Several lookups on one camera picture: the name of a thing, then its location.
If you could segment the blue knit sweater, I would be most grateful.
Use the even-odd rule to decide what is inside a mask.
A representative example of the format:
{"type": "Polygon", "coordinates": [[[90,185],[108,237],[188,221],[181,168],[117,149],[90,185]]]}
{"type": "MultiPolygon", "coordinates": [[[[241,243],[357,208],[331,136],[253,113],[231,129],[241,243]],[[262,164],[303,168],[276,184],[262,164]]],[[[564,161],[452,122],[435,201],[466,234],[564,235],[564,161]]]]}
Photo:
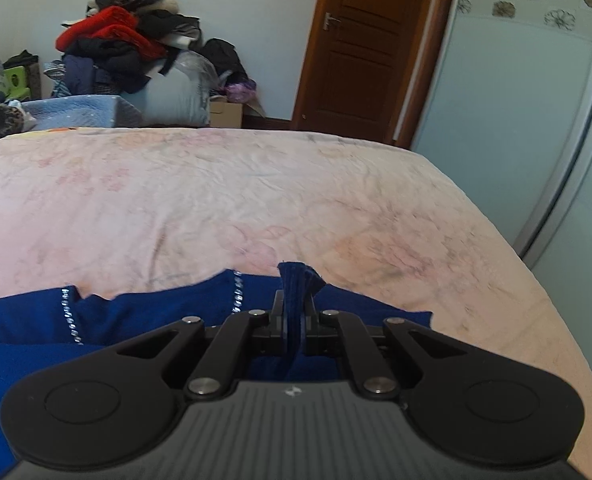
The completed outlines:
{"type": "MultiPolygon", "coordinates": [[[[337,377],[328,358],[305,356],[302,316],[311,297],[319,310],[339,309],[358,315],[366,325],[400,316],[430,326],[426,311],[397,310],[381,301],[326,284],[310,266],[284,262],[279,276],[224,270],[207,281],[161,292],[123,294],[112,300],[80,295],[74,285],[0,298],[0,403],[23,377],[118,342],[198,316],[208,326],[229,315],[269,310],[277,290],[286,296],[284,314],[290,348],[278,358],[253,362],[250,377],[261,382],[324,382],[337,377]]],[[[15,458],[0,428],[0,476],[15,458]]]]}

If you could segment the pile of dark clothes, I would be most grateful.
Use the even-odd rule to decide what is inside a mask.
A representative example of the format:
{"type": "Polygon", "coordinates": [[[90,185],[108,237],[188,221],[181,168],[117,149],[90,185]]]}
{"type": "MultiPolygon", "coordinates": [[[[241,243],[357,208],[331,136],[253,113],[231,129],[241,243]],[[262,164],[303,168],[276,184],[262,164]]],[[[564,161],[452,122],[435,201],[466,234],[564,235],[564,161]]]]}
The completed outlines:
{"type": "Polygon", "coordinates": [[[162,64],[165,75],[193,52],[215,72],[212,94],[236,104],[256,99],[234,45],[206,40],[200,20],[180,13],[176,0],[89,0],[84,18],[62,26],[55,40],[61,61],[46,70],[54,96],[133,94],[151,79],[151,66],[162,64]]]}

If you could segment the pink floral bed sheet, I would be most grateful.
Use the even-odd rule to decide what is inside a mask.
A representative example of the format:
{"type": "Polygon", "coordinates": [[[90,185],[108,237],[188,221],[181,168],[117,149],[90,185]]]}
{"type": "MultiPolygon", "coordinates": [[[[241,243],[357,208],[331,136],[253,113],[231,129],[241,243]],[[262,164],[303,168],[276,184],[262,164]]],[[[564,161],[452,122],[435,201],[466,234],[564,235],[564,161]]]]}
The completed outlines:
{"type": "Polygon", "coordinates": [[[592,478],[592,371],[546,291],[427,159],[322,133],[61,129],[0,140],[0,298],[74,285],[105,298],[272,275],[325,281],[550,370],[586,408],[573,464],[592,478]]]}

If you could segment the light blue quilted blanket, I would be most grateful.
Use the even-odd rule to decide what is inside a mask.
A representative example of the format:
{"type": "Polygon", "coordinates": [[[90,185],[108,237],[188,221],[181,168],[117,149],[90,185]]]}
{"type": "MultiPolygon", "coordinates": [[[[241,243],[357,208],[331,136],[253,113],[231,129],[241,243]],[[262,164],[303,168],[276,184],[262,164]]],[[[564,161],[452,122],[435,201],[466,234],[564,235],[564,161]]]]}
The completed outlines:
{"type": "Polygon", "coordinates": [[[37,130],[133,128],[142,125],[139,110],[121,96],[65,96],[23,102],[22,107],[37,121],[37,130]]]}

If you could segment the frosted glass wardrobe door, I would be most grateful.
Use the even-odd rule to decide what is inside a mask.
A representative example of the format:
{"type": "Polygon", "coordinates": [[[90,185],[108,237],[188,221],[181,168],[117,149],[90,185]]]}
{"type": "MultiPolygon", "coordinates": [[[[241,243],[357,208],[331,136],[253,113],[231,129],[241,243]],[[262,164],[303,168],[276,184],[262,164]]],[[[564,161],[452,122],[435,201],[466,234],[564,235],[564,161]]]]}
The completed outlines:
{"type": "Polygon", "coordinates": [[[592,351],[592,0],[454,0],[413,147],[592,351]]]}

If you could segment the cardboard box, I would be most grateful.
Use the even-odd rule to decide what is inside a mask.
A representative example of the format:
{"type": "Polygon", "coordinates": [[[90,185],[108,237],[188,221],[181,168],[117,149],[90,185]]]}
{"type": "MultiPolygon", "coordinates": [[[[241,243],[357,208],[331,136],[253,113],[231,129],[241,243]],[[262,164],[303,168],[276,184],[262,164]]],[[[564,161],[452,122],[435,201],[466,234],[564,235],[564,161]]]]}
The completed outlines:
{"type": "Polygon", "coordinates": [[[218,100],[210,102],[209,125],[211,128],[239,129],[242,118],[242,104],[218,100]]]}

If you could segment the clear bag light blue bedding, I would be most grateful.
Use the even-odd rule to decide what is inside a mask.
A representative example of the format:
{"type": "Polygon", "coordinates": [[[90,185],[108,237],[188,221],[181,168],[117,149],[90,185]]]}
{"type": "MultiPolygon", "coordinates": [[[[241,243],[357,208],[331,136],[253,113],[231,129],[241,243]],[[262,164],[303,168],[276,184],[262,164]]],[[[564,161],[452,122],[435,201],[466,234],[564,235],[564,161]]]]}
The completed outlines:
{"type": "Polygon", "coordinates": [[[215,67],[194,51],[181,51],[166,74],[164,67],[164,60],[153,63],[145,87],[121,97],[141,113],[144,126],[208,126],[211,92],[219,85],[215,67]]]}

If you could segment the green plastic stool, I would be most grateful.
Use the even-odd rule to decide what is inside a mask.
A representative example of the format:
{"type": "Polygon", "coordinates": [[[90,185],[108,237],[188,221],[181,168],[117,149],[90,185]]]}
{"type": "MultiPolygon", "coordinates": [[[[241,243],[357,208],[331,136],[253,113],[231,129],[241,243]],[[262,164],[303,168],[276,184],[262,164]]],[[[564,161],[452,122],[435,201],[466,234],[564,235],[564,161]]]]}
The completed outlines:
{"type": "Polygon", "coordinates": [[[5,84],[0,81],[0,92],[6,91],[7,101],[24,102],[30,99],[31,92],[28,87],[26,70],[23,67],[9,68],[3,71],[5,76],[5,84]]]}

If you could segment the purple bag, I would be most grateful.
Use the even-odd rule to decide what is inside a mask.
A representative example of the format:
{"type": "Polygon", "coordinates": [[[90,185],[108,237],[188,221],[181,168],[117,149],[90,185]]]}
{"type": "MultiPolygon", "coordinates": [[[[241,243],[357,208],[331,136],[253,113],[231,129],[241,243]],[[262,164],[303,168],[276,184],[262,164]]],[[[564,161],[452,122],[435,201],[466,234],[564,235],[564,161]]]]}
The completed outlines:
{"type": "Polygon", "coordinates": [[[227,84],[224,91],[230,103],[247,104],[256,99],[257,85],[255,81],[249,79],[235,84],[227,84]]]}

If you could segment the red garment on pile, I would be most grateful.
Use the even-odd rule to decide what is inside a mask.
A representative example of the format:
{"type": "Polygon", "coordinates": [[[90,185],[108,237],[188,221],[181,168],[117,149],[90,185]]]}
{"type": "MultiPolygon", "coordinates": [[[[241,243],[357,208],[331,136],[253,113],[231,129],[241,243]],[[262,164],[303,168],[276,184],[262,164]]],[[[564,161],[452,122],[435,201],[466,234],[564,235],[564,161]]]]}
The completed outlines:
{"type": "Polygon", "coordinates": [[[67,27],[56,38],[55,47],[65,52],[75,40],[81,38],[119,40],[135,47],[140,58],[145,62],[164,58],[167,54],[166,48],[160,42],[141,35],[136,30],[138,25],[139,20],[126,9],[120,6],[109,6],[67,27]]]}

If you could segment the brown wooden door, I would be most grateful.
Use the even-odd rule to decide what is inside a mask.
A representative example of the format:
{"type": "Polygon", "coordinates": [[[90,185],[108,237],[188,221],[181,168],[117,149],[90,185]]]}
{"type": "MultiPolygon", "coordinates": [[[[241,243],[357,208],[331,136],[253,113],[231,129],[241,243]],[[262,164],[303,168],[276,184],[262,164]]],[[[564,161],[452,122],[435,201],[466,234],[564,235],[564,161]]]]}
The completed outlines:
{"type": "Polygon", "coordinates": [[[317,0],[290,125],[391,144],[433,76],[452,0],[317,0]],[[326,32],[324,14],[342,21],[326,32]]]}

